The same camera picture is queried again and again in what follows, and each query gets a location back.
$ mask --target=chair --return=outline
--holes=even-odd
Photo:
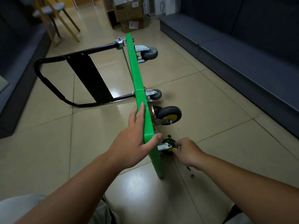
[[[55,23],[55,20],[54,20],[54,16],[56,15],[58,19],[60,19],[60,21],[63,23],[63,25],[66,27],[66,29],[71,33],[71,35],[74,37],[74,39],[77,41],[77,42],[80,42],[80,40],[77,38],[77,36],[73,33],[73,31],[69,28],[69,26],[66,24],[66,22],[63,20],[63,18],[59,15],[59,12],[60,11],[63,11],[64,14],[70,19],[70,21],[73,23],[73,25],[75,26],[75,28],[80,31],[79,27],[75,24],[75,22],[72,20],[72,18],[69,16],[69,14],[66,12],[65,10],[65,3],[62,3],[62,2],[58,2],[58,0],[55,0],[56,3],[54,5],[52,5],[49,0],[43,0],[46,4],[46,6],[44,7],[41,7],[40,3],[38,0],[34,0],[35,1],[35,5],[36,5],[36,8],[37,10],[33,13],[33,16],[35,18],[38,18],[40,17],[45,25],[45,28],[50,36],[50,39],[52,41],[52,44],[54,47],[57,47],[57,44],[54,40],[54,37],[53,35],[51,34],[51,31],[50,31],[50,28],[48,26],[48,23],[47,23],[47,16],[50,17],[53,25],[54,25],[54,28],[56,30],[56,33],[58,35],[58,37],[61,37],[60,34],[59,34],[59,31],[58,31],[58,28],[57,28],[57,25]]]

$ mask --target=wooden chair leg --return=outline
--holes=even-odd
[[[71,33],[71,35],[74,37],[74,39],[77,42],[80,42],[80,40],[77,38],[77,36],[74,34],[74,32],[69,28],[69,26],[66,24],[66,22],[63,20],[63,18],[61,17],[61,15],[59,15],[59,12],[53,7],[53,5],[49,2],[49,0],[44,0],[46,5],[48,5],[52,11],[54,12],[54,14],[58,17],[58,19],[60,19],[60,21],[63,23],[63,25],[66,27],[66,29]]]
[[[53,35],[52,35],[51,31],[50,31],[50,28],[49,28],[49,25],[48,25],[48,22],[47,22],[47,18],[46,18],[45,14],[44,14],[43,11],[42,11],[42,8],[40,7],[39,4],[36,5],[36,8],[37,8],[37,10],[39,11],[40,18],[42,19],[42,22],[44,23],[44,26],[45,26],[45,28],[46,28],[46,30],[47,30],[49,36],[50,36],[50,39],[51,39],[51,41],[52,41],[52,45],[53,45],[53,47],[54,47],[54,48],[57,47],[57,44],[56,44],[56,42],[55,42],[55,40],[54,40],[54,37],[53,37]]]
[[[58,36],[58,37],[61,37],[61,36],[60,36],[60,33],[59,33],[59,30],[58,30],[58,28],[57,28],[57,25],[56,25],[56,23],[55,23],[55,20],[54,20],[54,18],[53,18],[53,16],[49,15],[49,17],[50,17],[50,19],[51,19],[51,21],[52,21],[52,23],[53,23],[53,25],[54,25],[54,28],[55,28],[56,33],[57,33],[57,36]]]
[[[73,21],[73,19],[70,17],[70,15],[66,12],[65,9],[62,10],[64,12],[64,14],[70,19],[70,21],[72,22],[72,24],[75,26],[75,28],[80,31],[79,27],[75,24],[75,22]]]

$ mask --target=black tubular frame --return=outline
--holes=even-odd
[[[102,52],[109,49],[119,48],[119,43],[110,43],[103,46],[98,46],[91,49],[73,52],[61,56],[49,57],[37,60],[34,63],[34,71],[40,80],[62,101],[74,107],[96,107],[123,99],[135,97],[135,94],[127,94],[120,97],[113,98],[98,70],[93,64],[89,54]],[[73,68],[79,79],[83,82],[89,93],[95,99],[95,103],[76,104],[67,100],[64,95],[40,72],[43,64],[67,61]]]

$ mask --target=cardboard box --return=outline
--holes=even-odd
[[[134,19],[121,22],[121,30],[124,33],[130,33],[131,31],[139,30],[144,28],[144,19]]]
[[[129,2],[118,6],[113,5],[113,10],[117,22],[143,17],[143,7],[141,0]]]
[[[115,5],[122,5],[131,1],[137,1],[137,0],[113,0]]]

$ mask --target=green platform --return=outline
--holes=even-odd
[[[145,104],[145,116],[144,116],[144,143],[147,143],[154,135],[154,129],[152,127],[152,120],[149,112],[149,107],[147,104],[147,98],[145,96],[144,92],[144,86],[142,82],[142,78],[140,75],[140,70],[139,66],[137,63],[137,57],[135,53],[135,48],[133,45],[132,41],[132,36],[131,34],[126,34],[126,43],[128,47],[128,53],[129,53],[129,62],[131,65],[131,74],[132,74],[132,80],[133,80],[133,85],[134,85],[134,90],[135,90],[135,95],[136,95],[136,103],[137,107],[139,110],[141,102],[144,102]],[[155,171],[158,175],[159,178],[163,178],[163,168],[162,168],[162,163],[160,160],[160,155],[158,148],[155,147],[149,154],[150,159],[152,161],[152,164],[155,168]]]

